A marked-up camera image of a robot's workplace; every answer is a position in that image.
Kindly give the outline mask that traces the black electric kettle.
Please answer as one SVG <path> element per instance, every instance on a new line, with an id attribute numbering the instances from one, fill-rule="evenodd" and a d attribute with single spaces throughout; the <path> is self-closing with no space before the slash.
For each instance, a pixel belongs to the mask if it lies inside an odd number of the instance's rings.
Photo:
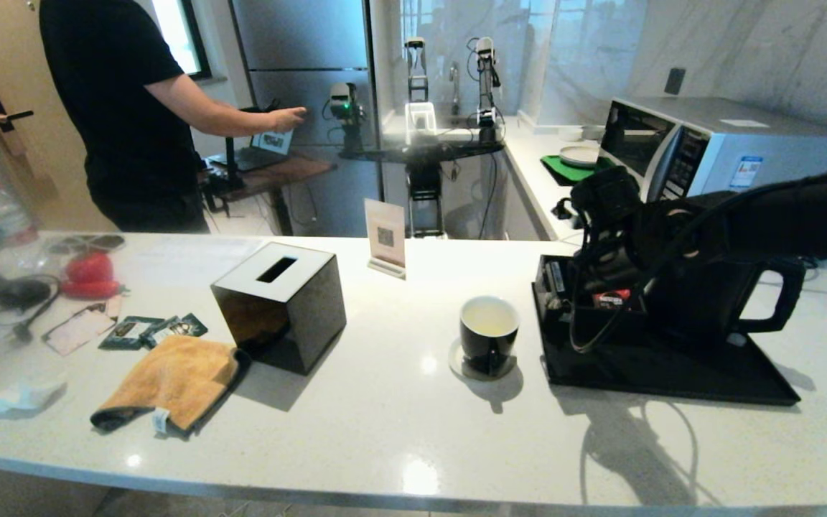
<path id="1" fill-rule="evenodd" d="M 767 272 L 783 284 L 774 311 L 764 320 L 742 317 L 756 284 Z M 689 343 L 742 346 L 751 333 L 783 330 L 800 299 L 806 267 L 793 258 L 718 261 L 654 279 L 644 294 L 648 324 L 663 336 Z"/>

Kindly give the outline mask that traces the black compartment sachet box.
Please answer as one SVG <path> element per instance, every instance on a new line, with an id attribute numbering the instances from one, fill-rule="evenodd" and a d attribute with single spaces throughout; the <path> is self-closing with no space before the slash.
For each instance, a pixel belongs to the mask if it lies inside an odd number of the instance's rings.
<path id="1" fill-rule="evenodd" d="M 578 315 L 575 337 L 581 343 L 593 340 L 595 335 L 606 327 L 618 310 L 597 309 L 593 305 L 593 294 L 580 289 L 574 292 L 572 282 L 576 271 L 570 256 L 542 255 L 538 261 L 535 281 L 532 282 L 533 298 L 544 345 L 555 348 L 570 347 L 570 330 L 572 317 Z M 572 301 L 572 311 L 568 314 L 546 313 L 543 308 L 543 295 L 546 292 L 558 292 L 568 295 Z M 602 338 L 601 344 L 617 343 L 629 340 L 644 330 L 647 319 L 645 304 L 634 299 L 630 308 L 623 312 L 610 334 Z"/>

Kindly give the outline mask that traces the grey kitchen base cabinet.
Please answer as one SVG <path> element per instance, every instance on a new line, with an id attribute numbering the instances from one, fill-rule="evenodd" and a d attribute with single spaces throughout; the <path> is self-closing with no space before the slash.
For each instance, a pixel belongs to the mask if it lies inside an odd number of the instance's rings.
<path id="1" fill-rule="evenodd" d="M 555 235 L 548 231 L 545 220 L 532 202 L 531 191 L 522 180 L 509 149 L 503 151 L 506 169 L 505 209 L 503 235 L 515 241 L 552 241 Z"/>

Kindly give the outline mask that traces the black mug white inside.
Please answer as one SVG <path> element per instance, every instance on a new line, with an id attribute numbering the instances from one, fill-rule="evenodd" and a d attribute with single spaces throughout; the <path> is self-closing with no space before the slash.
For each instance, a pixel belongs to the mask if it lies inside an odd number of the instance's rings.
<path id="1" fill-rule="evenodd" d="M 505 299 L 482 295 L 464 302 L 459 339 L 466 366 L 489 378 L 504 376 L 514 360 L 520 323 L 518 311 Z"/>

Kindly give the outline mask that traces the white round saucer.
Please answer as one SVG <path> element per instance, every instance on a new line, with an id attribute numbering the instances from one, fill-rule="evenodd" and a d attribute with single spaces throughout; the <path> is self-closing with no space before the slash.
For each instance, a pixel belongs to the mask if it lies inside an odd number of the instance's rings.
<path id="1" fill-rule="evenodd" d="M 447 362 L 449 363 L 449 367 L 452 372 L 457 374 L 457 376 L 469 378 L 474 381 L 492 382 L 501 380 L 514 371 L 515 367 L 518 365 L 518 356 L 510 355 L 506 357 L 503 361 L 503 365 L 497 373 L 482 373 L 467 363 L 464 348 L 462 346 L 462 340 L 457 337 L 450 345 Z"/>

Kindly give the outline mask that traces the silver microwave oven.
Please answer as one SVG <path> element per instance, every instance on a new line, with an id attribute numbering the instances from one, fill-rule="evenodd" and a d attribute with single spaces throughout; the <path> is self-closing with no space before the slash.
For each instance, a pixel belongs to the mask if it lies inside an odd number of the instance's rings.
<path id="1" fill-rule="evenodd" d="M 623 166 L 643 202 L 705 210 L 738 193 L 827 172 L 827 127 L 725 98 L 626 98 L 611 102 L 595 170 Z M 748 222 L 706 219 L 685 252 L 702 256 L 827 256 L 827 215 L 798 223 L 767 209 Z"/>

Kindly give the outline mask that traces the QR code table sign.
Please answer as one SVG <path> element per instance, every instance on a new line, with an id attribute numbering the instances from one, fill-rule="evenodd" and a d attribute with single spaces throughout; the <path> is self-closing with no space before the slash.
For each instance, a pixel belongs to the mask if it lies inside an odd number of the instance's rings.
<path id="1" fill-rule="evenodd" d="M 364 199 L 365 228 L 370 240 L 368 268 L 397 279 L 406 278 L 403 207 Z"/>

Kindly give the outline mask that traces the open laptop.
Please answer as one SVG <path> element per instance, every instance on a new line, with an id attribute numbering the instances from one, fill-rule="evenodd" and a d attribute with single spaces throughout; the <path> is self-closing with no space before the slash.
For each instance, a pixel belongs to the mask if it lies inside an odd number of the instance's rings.
<path id="1" fill-rule="evenodd" d="M 289 148 L 294 131 L 267 131 L 253 135 L 249 144 L 236 149 L 234 141 L 226 150 L 229 166 L 239 171 L 251 171 L 273 166 L 284 161 L 289 155 Z"/>

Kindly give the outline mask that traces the grey refrigerator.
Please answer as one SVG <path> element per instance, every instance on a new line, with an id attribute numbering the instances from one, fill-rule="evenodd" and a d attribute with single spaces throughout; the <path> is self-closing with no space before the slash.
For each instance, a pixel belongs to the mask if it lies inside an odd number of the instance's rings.
<path id="1" fill-rule="evenodd" d="M 298 236 L 363 238 L 367 199 L 382 198 L 374 161 L 345 148 L 380 145 L 368 0 L 229 0 L 253 102 L 302 107 L 289 153 L 332 165 L 286 187 Z"/>

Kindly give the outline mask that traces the orange microfibre cloth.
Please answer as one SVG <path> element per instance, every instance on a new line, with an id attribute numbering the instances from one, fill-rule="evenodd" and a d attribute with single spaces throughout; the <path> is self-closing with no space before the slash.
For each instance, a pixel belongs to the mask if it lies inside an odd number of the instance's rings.
<path id="1" fill-rule="evenodd" d="M 223 405 L 251 363 L 231 344 L 164 338 L 131 368 L 90 422 L 98 431 L 112 432 L 148 416 L 156 434 L 187 437 Z"/>

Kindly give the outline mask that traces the person in black shirt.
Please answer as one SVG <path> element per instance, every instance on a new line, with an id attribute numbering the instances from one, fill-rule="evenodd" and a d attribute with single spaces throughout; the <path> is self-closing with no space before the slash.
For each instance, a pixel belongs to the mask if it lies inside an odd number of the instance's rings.
<path id="1" fill-rule="evenodd" d="M 135 0 L 40 0 L 52 81 L 85 147 L 90 197 L 125 233 L 209 233 L 192 138 L 288 132 L 306 109 L 241 111 L 178 65 Z"/>

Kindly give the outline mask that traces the red toy strawberry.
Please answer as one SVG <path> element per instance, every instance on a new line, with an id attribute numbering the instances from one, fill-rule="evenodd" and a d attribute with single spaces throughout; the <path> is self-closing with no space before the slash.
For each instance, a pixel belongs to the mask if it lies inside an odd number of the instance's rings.
<path id="1" fill-rule="evenodd" d="M 79 255 L 65 267 L 65 278 L 73 284 L 114 281 L 113 262 L 103 252 Z"/>

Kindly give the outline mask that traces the red toy chili pepper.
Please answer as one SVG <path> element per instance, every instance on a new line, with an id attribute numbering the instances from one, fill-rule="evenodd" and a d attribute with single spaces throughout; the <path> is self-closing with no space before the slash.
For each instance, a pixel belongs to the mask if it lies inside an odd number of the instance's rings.
<path id="1" fill-rule="evenodd" d="M 106 300 L 125 292 L 125 286 L 117 281 L 64 281 L 60 284 L 60 292 L 68 299 Z"/>

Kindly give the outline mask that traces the torn pink foil sachet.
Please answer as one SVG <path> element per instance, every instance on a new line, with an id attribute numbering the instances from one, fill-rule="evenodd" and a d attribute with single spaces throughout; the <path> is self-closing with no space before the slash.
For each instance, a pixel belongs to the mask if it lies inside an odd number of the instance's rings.
<path id="1" fill-rule="evenodd" d="M 79 347 L 111 330 L 117 324 L 118 317 L 119 304 L 89 304 L 46 331 L 42 336 L 42 342 L 59 356 L 69 356 Z"/>

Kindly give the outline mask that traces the crumpled white tissue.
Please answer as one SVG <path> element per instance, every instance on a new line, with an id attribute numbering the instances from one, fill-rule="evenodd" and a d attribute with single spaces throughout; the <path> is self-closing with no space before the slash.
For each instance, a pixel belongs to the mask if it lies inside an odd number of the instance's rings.
<path id="1" fill-rule="evenodd" d="M 43 410 L 65 390 L 65 374 L 52 377 L 23 378 L 14 385 L 0 390 L 0 416 L 9 412 L 34 412 Z"/>

